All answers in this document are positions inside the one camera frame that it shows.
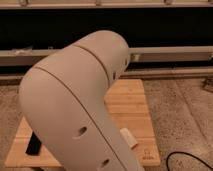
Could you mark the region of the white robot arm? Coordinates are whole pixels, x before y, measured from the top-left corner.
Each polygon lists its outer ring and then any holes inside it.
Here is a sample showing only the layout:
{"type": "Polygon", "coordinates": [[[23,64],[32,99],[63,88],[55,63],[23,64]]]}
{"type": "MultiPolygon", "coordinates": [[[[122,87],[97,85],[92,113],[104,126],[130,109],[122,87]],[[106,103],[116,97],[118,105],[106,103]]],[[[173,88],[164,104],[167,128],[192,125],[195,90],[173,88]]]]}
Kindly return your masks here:
{"type": "Polygon", "coordinates": [[[66,171],[145,171],[104,103],[129,61],[124,38],[101,30],[40,60],[23,77],[21,110],[66,171]]]}

